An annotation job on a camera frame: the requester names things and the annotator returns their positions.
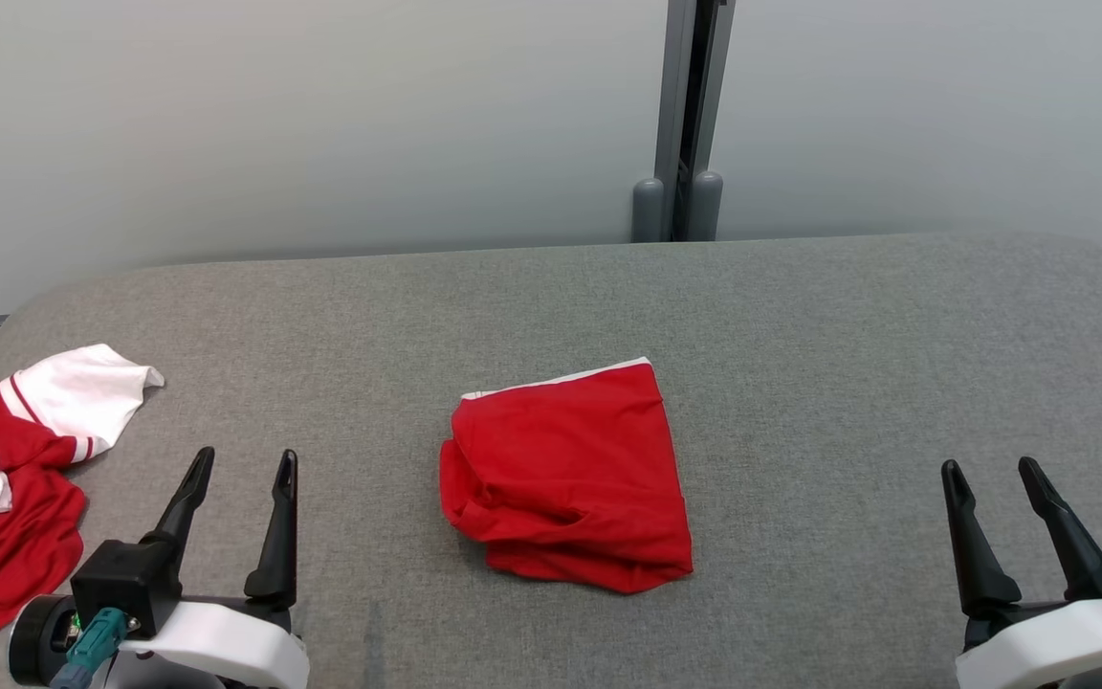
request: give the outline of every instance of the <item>teal connector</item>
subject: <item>teal connector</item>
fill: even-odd
[[[66,650],[66,664],[48,686],[52,689],[87,689],[100,664],[118,653],[128,631],[127,614],[118,607],[101,607],[84,627],[78,642]]]

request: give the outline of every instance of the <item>gray table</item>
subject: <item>gray table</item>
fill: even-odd
[[[312,686],[952,686],[939,465],[1029,599],[1062,574],[1029,453],[1102,540],[1102,249],[866,236],[170,267],[40,297],[0,378],[108,342],[159,367],[76,471],[88,550],[137,538],[218,450],[185,558],[237,594],[301,453]],[[634,598],[497,574],[447,526],[456,398],[638,356],[666,398],[695,574]],[[0,633],[0,686],[3,669]]]

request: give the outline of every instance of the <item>white partition wall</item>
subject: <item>white partition wall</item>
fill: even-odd
[[[207,258],[626,241],[666,0],[0,1],[0,314]]]
[[[732,0],[717,239],[1102,243],[1102,1]]]

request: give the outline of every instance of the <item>red and white garment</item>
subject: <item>red and white garment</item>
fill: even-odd
[[[55,354],[0,380],[0,627],[53,591],[84,551],[84,494],[58,470],[112,448],[163,385],[108,344]]]
[[[692,571],[670,427],[649,359],[462,397],[441,506],[521,577],[636,593]]]

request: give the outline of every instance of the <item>red stripe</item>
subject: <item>red stripe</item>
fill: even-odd
[[[32,407],[28,406],[28,400],[23,398],[23,392],[19,392],[19,386],[14,384],[14,374],[11,375],[11,388],[14,389],[14,391],[17,391],[17,397],[19,397],[19,402],[23,405],[23,409],[28,411],[28,416],[32,418],[33,422],[40,423],[40,419],[36,418],[36,411],[33,411]]]

